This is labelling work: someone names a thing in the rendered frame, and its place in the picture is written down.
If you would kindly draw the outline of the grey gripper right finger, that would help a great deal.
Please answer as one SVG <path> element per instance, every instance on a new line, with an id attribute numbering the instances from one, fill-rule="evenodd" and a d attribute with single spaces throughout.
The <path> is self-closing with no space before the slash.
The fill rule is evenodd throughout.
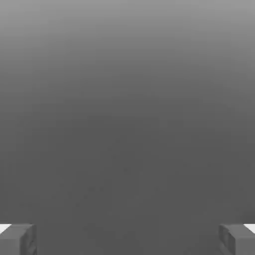
<path id="1" fill-rule="evenodd" d="M 255 224 L 220 224 L 222 255 L 255 255 Z"/>

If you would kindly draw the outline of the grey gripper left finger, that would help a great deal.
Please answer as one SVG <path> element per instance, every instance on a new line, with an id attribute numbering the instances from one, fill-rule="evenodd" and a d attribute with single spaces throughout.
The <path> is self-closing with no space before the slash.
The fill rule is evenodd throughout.
<path id="1" fill-rule="evenodd" d="M 37 226 L 0 224 L 0 255 L 37 255 Z"/>

